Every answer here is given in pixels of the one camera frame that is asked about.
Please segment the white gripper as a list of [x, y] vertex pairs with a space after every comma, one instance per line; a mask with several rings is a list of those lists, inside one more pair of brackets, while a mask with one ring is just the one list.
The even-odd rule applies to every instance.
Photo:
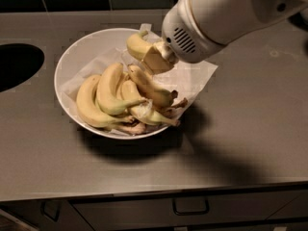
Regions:
[[224, 48], [209, 39], [196, 24], [192, 0], [178, 0], [166, 14], [162, 24], [162, 38], [150, 47], [141, 64], [152, 74], [161, 74], [174, 68], [174, 55], [182, 62], [196, 64], [217, 54]]

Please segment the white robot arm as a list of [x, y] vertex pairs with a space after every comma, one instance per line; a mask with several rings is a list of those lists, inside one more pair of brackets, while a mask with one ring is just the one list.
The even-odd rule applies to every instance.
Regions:
[[141, 60], [152, 74], [197, 64], [231, 42], [304, 10], [308, 0], [178, 0], [162, 24], [163, 49]]

